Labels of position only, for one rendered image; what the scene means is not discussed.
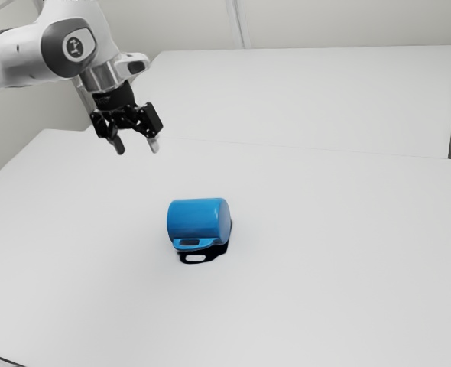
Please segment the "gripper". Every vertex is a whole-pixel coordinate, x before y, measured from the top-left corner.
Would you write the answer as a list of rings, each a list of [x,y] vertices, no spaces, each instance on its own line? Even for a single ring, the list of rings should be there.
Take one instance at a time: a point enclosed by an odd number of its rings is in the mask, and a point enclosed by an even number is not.
[[[146,137],[151,151],[159,152],[158,135],[163,129],[163,123],[154,106],[147,102],[137,106],[130,82],[108,92],[93,93],[95,107],[89,114],[93,128],[99,138],[105,139],[118,155],[125,153],[125,146],[118,136],[118,126],[108,112],[124,110],[125,124],[128,128]]]

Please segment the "blue mug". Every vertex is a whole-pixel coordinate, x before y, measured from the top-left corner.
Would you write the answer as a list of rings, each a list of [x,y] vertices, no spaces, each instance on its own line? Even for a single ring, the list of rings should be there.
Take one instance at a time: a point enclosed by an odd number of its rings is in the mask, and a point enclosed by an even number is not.
[[[167,233],[179,252],[198,251],[229,241],[232,218],[223,198],[173,200],[167,211]]]

